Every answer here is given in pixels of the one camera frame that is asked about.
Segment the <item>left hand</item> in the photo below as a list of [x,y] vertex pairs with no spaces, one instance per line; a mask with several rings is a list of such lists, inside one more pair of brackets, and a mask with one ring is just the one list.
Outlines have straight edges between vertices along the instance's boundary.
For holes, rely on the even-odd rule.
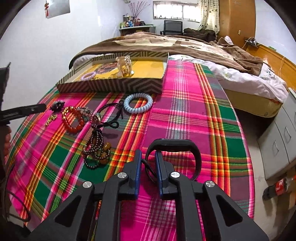
[[11,147],[11,128],[9,126],[1,126],[1,160],[8,155]]

